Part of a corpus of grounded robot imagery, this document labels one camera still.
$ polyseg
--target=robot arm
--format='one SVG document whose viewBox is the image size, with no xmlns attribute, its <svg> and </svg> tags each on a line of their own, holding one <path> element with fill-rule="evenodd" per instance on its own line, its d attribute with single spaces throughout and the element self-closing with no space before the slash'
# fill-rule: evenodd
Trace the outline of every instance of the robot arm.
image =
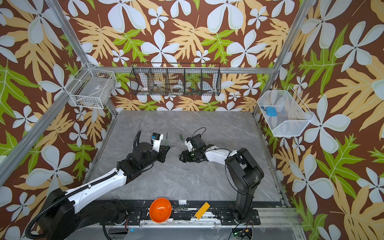
<svg viewBox="0 0 384 240">
<path fill-rule="evenodd" d="M 151 143 L 139 143 L 141 130 L 137 133 L 133 151 L 126 159 L 117 162 L 116 168 L 82 186 L 52 191 L 40 213 L 28 224 L 25 235 L 35 239 L 62 240 L 76 229 L 99 223 L 121 223 L 125 207 L 119 201 L 97 205 L 94 200 L 105 193 L 123 186 L 140 176 L 143 170 L 156 161 L 164 162 L 170 146 L 161 146 L 162 134 L 153 133 Z M 44 234 L 33 235 L 31 228 L 38 223 Z"/>
<path fill-rule="evenodd" d="M 237 187 L 237 198 L 233 216 L 237 222 L 248 218 L 252 209 L 252 199 L 257 186 L 264 177 L 264 172 L 245 148 L 238 151 L 218 148 L 213 144 L 206 145 L 201 134 L 189 137 L 185 141 L 188 150 L 180 155 L 182 162 L 217 162 L 228 168 Z"/>
</svg>

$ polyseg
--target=wire basket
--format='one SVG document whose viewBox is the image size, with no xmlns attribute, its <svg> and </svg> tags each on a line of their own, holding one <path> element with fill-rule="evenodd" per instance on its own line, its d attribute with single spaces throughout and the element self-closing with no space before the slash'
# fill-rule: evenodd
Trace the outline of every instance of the wire basket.
<svg viewBox="0 0 384 240">
<path fill-rule="evenodd" d="M 178 63 L 178 67 L 141 66 L 132 64 L 130 87 L 134 95 L 219 95 L 221 92 L 220 65 L 218 67 L 190 66 Z"/>
<path fill-rule="evenodd" d="M 267 91 L 257 100 L 265 121 L 275 137 L 300 136 L 314 117 L 297 93 L 293 92 L 297 96 L 297 101 L 288 90 Z M 300 107 L 299 101 L 308 109 L 307 113 Z M 268 107 L 276 109 L 275 116 L 267 114 Z"/>
<path fill-rule="evenodd" d="M 115 87 L 116 75 L 113 71 L 86 69 L 69 93 L 77 107 L 104 109 Z"/>
</svg>

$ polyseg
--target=white wire basket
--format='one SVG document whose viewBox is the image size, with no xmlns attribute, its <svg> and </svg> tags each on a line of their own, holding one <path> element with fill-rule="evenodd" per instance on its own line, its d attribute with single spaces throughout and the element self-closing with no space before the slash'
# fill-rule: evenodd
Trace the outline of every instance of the white wire basket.
<svg viewBox="0 0 384 240">
<path fill-rule="evenodd" d="M 89 68 L 80 76 L 69 96 L 77 107 L 104 109 L 115 87 L 113 71 Z"/>
<path fill-rule="evenodd" d="M 297 101 L 288 90 L 267 91 L 257 100 L 265 121 L 275 137 L 300 136 L 314 117 L 314 114 L 308 109 L 299 95 L 295 91 L 293 91 L 293 94 L 296 95 Z M 308 112 L 305 113 L 300 107 L 298 103 L 300 101 Z M 268 107 L 275 108 L 277 116 L 267 115 L 265 109 Z"/>
</svg>

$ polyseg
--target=aluminum frame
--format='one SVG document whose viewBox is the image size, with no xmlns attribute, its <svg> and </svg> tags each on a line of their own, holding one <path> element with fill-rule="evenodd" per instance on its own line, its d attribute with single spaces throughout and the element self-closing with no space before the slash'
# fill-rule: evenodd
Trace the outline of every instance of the aluminum frame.
<svg viewBox="0 0 384 240">
<path fill-rule="evenodd" d="M 255 228 L 260 227 L 292 227 L 292 224 L 297 224 L 300 221 L 299 215 L 295 208 L 253 208 L 258 211 L 261 225 L 255 225 Z M 221 225 L 220 220 L 211 218 L 215 216 L 212 212 L 207 211 L 200 220 L 193 219 L 190 221 L 186 220 L 169 220 L 164 223 L 155 223 L 151 220 L 141 220 L 140 225 L 127 225 L 131 228 L 245 228 L 246 225 Z M 94 224 L 86 226 L 85 228 L 99 228 L 100 224 Z M 123 225 L 108 225 L 108 228 L 124 230 Z"/>
<path fill-rule="evenodd" d="M 80 71 L 79 76 L 82 76 L 85 71 Z M 72 81 L 68 89 L 72 89 L 76 84 Z M 8 177 L 19 166 L 20 162 L 31 150 L 33 145 L 39 140 L 40 136 L 45 132 L 48 126 L 65 107 L 70 96 L 66 93 L 61 94 L 35 123 L 35 125 L 28 131 L 23 139 L 16 145 L 16 147 L 8 154 L 5 161 L 0 165 L 0 186 L 2 186 Z"/>
<path fill-rule="evenodd" d="M 295 40 L 296 36 L 300 33 L 301 25 L 303 24 L 305 17 L 308 15 L 310 7 L 315 1 L 316 0 L 304 0 L 304 2 L 302 3 L 299 9 L 299 12 L 295 17 L 295 20 L 292 23 L 292 27 L 289 30 L 288 36 L 284 41 L 280 54 L 277 57 L 276 63 L 273 66 L 273 69 L 274 69 L 273 74 L 269 77 L 269 79 L 265 83 L 263 91 L 261 92 L 261 96 L 265 93 L 265 91 L 267 91 L 267 89 L 269 89 L 272 86 L 273 82 L 277 78 L 277 75 L 279 74 L 279 69 L 283 63 L 283 59 L 291 49 L 293 41 Z"/>
<path fill-rule="evenodd" d="M 130 73 L 132 67 L 98 67 L 97 69 L 103 69 L 113 71 L 115 73 Z M 273 74 L 274 68 L 235 68 L 235 67 L 220 67 L 220 73 L 222 74 Z"/>
<path fill-rule="evenodd" d="M 275 181 L 275 183 L 277 185 L 277 188 L 280 191 L 280 194 L 281 194 L 281 196 L 283 198 L 282 200 L 284 202 L 284 205 L 286 207 L 291 207 L 291 204 L 290 204 L 290 202 L 288 200 L 288 197 L 287 197 L 286 193 L 284 192 L 283 185 L 281 184 L 280 179 L 277 177 L 276 167 L 272 163 L 271 152 L 268 149 L 268 145 L 266 145 L 265 141 L 263 141 L 263 139 L 264 139 L 263 132 L 262 132 L 262 130 L 260 128 L 260 125 L 259 125 L 258 121 L 255 118 L 255 115 L 253 116 L 253 119 L 254 119 L 257 135 L 259 136 L 259 139 L 260 139 L 263 151 L 264 151 L 264 155 L 266 157 L 266 161 L 268 162 L 268 166 L 269 166 L 269 168 L 271 170 L 271 173 L 272 173 L 273 180 Z"/>
<path fill-rule="evenodd" d="M 65 34 L 65 36 L 68 39 L 68 42 L 72 45 L 74 52 L 76 55 L 80 58 L 81 64 L 90 64 L 90 61 L 87 58 L 86 53 L 83 50 L 83 47 L 81 46 L 81 43 L 79 39 L 77 38 L 77 35 L 75 31 L 72 28 L 72 25 L 70 22 L 66 19 L 64 15 L 64 11 L 61 8 L 58 0 L 45 0 L 48 7 L 54 12 L 56 15 L 59 24 L 61 26 L 61 30 Z"/>
<path fill-rule="evenodd" d="M 109 109 L 110 104 L 112 104 L 112 101 L 109 99 L 109 101 L 107 101 L 107 108 L 108 109 Z M 95 171 L 96 166 L 99 163 L 99 160 L 101 158 L 101 155 L 103 154 L 104 148 L 105 148 L 105 146 L 107 146 L 108 139 L 111 136 L 113 128 L 117 122 L 117 115 L 116 115 L 117 112 L 116 112 L 116 109 L 114 108 L 114 106 L 113 106 L 113 109 L 114 109 L 114 113 L 112 111 L 110 111 L 112 114 L 111 123 L 109 124 L 109 127 L 107 129 L 107 132 L 105 134 L 105 138 L 101 142 L 101 147 L 97 150 L 96 155 L 92 160 L 92 167 L 91 167 L 91 169 L 89 169 L 87 176 L 85 176 L 85 178 L 83 180 L 83 184 L 86 184 L 87 182 L 89 182 L 91 176 L 93 175 L 93 172 Z"/>
</svg>

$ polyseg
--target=yellow wooden block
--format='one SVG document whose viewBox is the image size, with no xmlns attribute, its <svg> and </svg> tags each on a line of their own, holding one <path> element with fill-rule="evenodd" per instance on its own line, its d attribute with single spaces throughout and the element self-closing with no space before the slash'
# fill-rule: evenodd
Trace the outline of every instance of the yellow wooden block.
<svg viewBox="0 0 384 240">
<path fill-rule="evenodd" d="M 195 217 L 197 217 L 197 219 L 200 219 L 210 206 L 211 205 L 205 202 L 204 205 L 199 209 L 199 211 L 197 211 L 197 213 L 195 214 Z"/>
</svg>

